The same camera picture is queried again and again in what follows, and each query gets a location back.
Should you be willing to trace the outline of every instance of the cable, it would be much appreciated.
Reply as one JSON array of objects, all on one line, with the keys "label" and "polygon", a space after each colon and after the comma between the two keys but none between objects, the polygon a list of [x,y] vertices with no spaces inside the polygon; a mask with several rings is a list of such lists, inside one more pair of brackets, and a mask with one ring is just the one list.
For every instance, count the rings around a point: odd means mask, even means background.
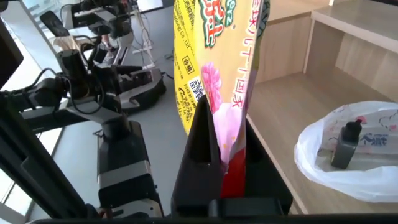
[{"label": "cable", "polygon": [[97,109],[95,109],[95,110],[93,110],[93,111],[90,111],[90,112],[84,112],[84,111],[82,111],[81,109],[79,109],[78,107],[77,107],[77,105],[76,105],[76,103],[75,103],[75,99],[73,99],[73,93],[72,93],[72,82],[69,80],[69,78],[66,78],[66,77],[62,77],[62,78],[64,78],[67,82],[68,82],[68,84],[69,84],[69,87],[70,87],[70,89],[69,89],[69,92],[70,92],[70,101],[72,102],[72,106],[74,107],[74,109],[77,111],[77,112],[79,112],[79,113],[81,113],[81,114],[85,114],[85,115],[91,115],[91,114],[95,114],[95,113],[97,113],[101,108],[102,108],[102,106],[104,105],[104,99],[105,99],[105,90],[104,90],[104,86],[102,85],[102,83],[101,83],[101,81],[99,80],[99,78],[95,75],[95,74],[92,74],[94,77],[95,77],[95,79],[96,79],[96,81],[98,82],[98,84],[99,84],[99,88],[101,89],[101,95],[100,95],[100,97],[101,97],[101,101],[100,101],[100,103],[99,103],[99,105],[98,105],[98,107],[97,107]]},{"label": "cable", "polygon": [[33,87],[39,82],[40,78],[44,75],[44,73],[45,73],[46,71],[50,71],[50,72],[52,72],[55,76],[57,76],[57,73],[56,73],[52,68],[45,68],[45,69],[43,69],[43,70],[39,73],[39,76],[36,78],[36,80],[35,80],[31,85],[29,85],[29,86],[27,86],[27,87],[25,87],[25,88],[23,88],[23,89],[20,89],[20,90],[12,91],[11,93],[19,93],[19,92],[22,92],[22,91],[24,91],[24,90],[28,90],[28,89],[30,89],[30,88],[33,88]]},{"label": "cable", "polygon": [[65,7],[65,6],[72,6],[73,4],[64,4],[62,7],[61,7],[61,10],[60,10],[60,19],[61,19],[61,22],[63,22],[63,18],[62,18],[62,9]]},{"label": "cable", "polygon": [[171,54],[166,54],[166,55],[164,55],[164,58],[165,58],[166,60],[174,61],[174,49],[172,50],[172,53],[171,53]]},{"label": "cable", "polygon": [[90,45],[90,44],[89,44],[89,43],[82,43],[82,44],[79,46],[79,50],[80,50],[81,57],[83,58],[83,60],[86,62],[87,66],[88,66],[88,61],[87,61],[85,52],[83,51],[84,48],[85,48],[85,46],[87,46],[87,45]]}]

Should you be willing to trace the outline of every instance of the black cable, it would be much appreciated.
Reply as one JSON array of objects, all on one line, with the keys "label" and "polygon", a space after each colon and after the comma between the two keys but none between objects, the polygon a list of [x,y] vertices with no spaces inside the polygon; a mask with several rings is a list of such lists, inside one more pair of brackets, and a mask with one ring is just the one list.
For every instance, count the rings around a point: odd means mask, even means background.
[{"label": "black cable", "polygon": [[87,60],[87,58],[86,58],[86,55],[85,55],[85,53],[84,53],[84,48],[86,47],[86,46],[88,46],[88,45],[90,45],[89,43],[82,43],[80,46],[79,46],[79,50],[80,50],[80,54],[81,54],[81,57],[83,58],[83,60],[86,62],[86,64],[87,64],[87,66],[88,66],[88,60]]},{"label": "black cable", "polygon": [[79,112],[79,113],[81,113],[81,114],[85,114],[85,115],[91,115],[91,114],[97,113],[97,112],[102,108],[102,106],[104,105],[104,101],[105,101],[105,90],[104,90],[104,86],[102,85],[101,81],[99,80],[99,78],[98,78],[95,74],[92,74],[92,75],[95,77],[96,81],[97,81],[98,84],[99,84],[99,88],[101,89],[101,95],[100,95],[101,101],[100,101],[100,103],[99,103],[97,109],[95,109],[95,110],[93,110],[93,111],[90,111],[90,112],[84,112],[84,111],[82,111],[81,109],[79,109],[79,108],[77,107],[77,105],[76,105],[76,103],[75,103],[75,99],[73,99],[73,97],[72,97],[72,96],[73,96],[73,93],[72,93],[72,82],[69,80],[69,78],[62,77],[62,78],[64,78],[64,79],[69,83],[69,87],[70,87],[69,92],[70,92],[70,96],[71,96],[71,97],[70,97],[70,101],[72,102],[72,106],[74,107],[74,109],[75,109],[77,112]]},{"label": "black cable", "polygon": [[167,78],[174,80],[174,77],[173,77],[173,76],[167,74],[166,72],[162,72],[162,76],[164,76],[164,75],[165,75]]},{"label": "black cable", "polygon": [[65,7],[65,6],[72,6],[73,4],[65,4],[65,5],[63,5],[62,7],[61,7],[61,10],[60,10],[60,19],[61,19],[61,22],[63,22],[63,18],[62,18],[62,9]]},{"label": "black cable", "polygon": [[22,92],[22,91],[24,91],[24,90],[28,90],[28,89],[33,88],[33,87],[39,82],[40,78],[43,76],[43,74],[44,74],[46,71],[50,71],[50,72],[52,72],[55,76],[57,76],[57,73],[56,73],[52,68],[45,68],[45,69],[43,69],[43,70],[39,73],[39,76],[36,78],[36,80],[35,80],[31,85],[29,85],[29,86],[27,86],[27,87],[25,87],[25,88],[23,88],[23,89],[20,89],[20,90],[12,91],[11,93],[20,93],[20,92]]}]

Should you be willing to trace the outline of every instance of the window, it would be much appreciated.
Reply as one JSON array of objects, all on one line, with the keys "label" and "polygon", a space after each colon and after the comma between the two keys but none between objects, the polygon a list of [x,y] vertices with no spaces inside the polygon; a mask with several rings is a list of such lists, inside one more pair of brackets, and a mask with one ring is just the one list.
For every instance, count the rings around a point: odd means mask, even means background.
[{"label": "window", "polygon": [[[25,86],[32,84],[41,69],[22,42],[13,34],[12,30],[9,29],[9,32],[24,56],[23,62],[1,89],[11,91],[24,88]],[[53,153],[60,133],[61,128],[58,128],[37,135],[49,154]],[[26,215],[31,201],[32,199],[18,185],[16,185],[14,181],[7,176],[7,174],[0,170],[0,203],[5,204],[22,215]]]}]

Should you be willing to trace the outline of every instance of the pink flower graphic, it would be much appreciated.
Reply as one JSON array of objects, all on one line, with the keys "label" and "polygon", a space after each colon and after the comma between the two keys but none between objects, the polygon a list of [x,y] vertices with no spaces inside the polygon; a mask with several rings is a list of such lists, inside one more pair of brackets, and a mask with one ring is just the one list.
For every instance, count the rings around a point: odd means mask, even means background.
[{"label": "pink flower graphic", "polygon": [[201,76],[205,86],[207,97],[210,101],[210,110],[214,114],[222,103],[220,88],[221,77],[220,71],[214,67],[213,62],[210,62],[201,68]]}]

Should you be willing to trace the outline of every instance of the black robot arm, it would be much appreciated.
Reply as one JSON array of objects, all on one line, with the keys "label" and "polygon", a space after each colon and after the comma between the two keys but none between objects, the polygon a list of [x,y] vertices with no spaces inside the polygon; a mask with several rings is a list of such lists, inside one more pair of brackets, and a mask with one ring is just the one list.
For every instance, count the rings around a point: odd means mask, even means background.
[{"label": "black robot arm", "polygon": [[99,103],[96,96],[103,94],[101,89],[114,95],[120,94],[117,75],[129,71],[129,67],[95,66],[90,63],[90,56],[89,74],[81,64],[80,54],[76,50],[60,52],[57,58],[63,72],[56,73],[55,78],[45,78],[23,89],[5,94],[5,98],[20,112],[34,133],[87,121],[88,118],[72,112],[70,108],[84,106],[92,101]]},{"label": "black robot arm", "polygon": [[[66,29],[86,26],[92,26],[92,29],[96,29],[96,27],[107,26],[109,20],[115,19],[118,15],[124,14],[123,7],[124,6],[120,4],[119,0],[84,0],[77,4],[64,5],[61,12],[65,15],[63,16],[63,21]],[[97,8],[103,8],[104,12],[92,12],[77,15],[79,12],[90,11]]]}]

